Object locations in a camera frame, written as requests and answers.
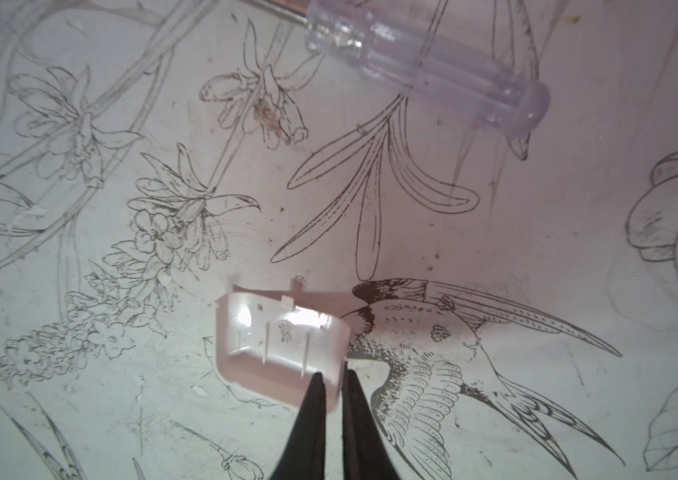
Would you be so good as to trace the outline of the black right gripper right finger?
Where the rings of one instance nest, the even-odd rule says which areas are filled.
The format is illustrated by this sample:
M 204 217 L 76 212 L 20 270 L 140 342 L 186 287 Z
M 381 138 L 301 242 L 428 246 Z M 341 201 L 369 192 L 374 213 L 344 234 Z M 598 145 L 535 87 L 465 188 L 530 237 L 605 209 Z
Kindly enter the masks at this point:
M 341 396 L 344 479 L 399 480 L 354 370 L 345 370 Z

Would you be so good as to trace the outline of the clear handle screwdriver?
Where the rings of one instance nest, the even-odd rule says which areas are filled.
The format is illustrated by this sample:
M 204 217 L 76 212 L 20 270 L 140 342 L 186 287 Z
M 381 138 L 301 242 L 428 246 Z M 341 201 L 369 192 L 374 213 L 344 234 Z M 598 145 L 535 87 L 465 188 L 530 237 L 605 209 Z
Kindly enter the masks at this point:
M 255 5 L 303 26 L 308 51 L 507 138 L 530 133 L 549 109 L 550 92 L 542 82 L 463 43 L 406 25 L 378 8 L 348 1 Z

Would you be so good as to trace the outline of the small remote battery cover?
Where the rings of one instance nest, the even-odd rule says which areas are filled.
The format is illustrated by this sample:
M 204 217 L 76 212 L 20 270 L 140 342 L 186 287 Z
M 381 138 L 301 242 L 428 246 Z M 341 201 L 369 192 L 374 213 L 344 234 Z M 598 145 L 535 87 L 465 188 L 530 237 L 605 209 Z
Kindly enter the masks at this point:
M 214 360 L 226 383 L 298 407 L 320 373 L 326 410 L 340 394 L 351 328 L 291 297 L 228 293 L 217 301 Z

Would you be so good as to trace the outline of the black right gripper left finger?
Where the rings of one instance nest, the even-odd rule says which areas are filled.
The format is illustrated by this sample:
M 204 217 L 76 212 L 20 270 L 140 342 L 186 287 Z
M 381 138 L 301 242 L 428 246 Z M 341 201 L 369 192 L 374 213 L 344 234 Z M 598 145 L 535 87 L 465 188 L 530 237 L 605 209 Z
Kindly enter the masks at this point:
M 315 373 L 271 480 L 323 480 L 326 456 L 326 390 Z

